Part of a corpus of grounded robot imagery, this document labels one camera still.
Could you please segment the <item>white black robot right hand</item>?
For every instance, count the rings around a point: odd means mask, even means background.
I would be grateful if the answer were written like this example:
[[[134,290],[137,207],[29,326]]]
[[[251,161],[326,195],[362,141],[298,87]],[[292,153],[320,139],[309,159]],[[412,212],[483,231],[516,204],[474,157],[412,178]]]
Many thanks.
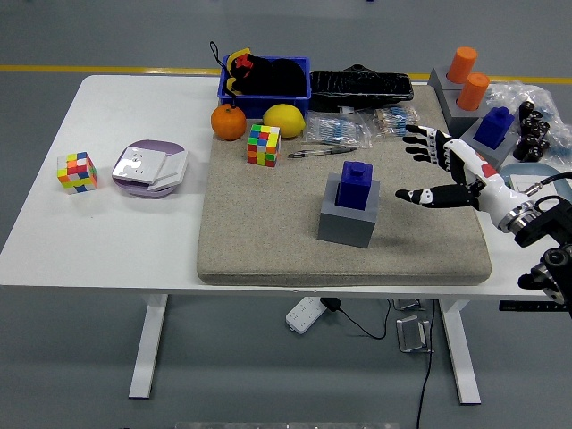
[[[430,189],[400,189],[395,196],[428,208],[472,206],[487,213],[498,229],[509,230],[509,214],[528,197],[506,186],[499,173],[461,139],[429,128],[408,124],[402,140],[417,162],[436,164],[448,172],[452,184]]]

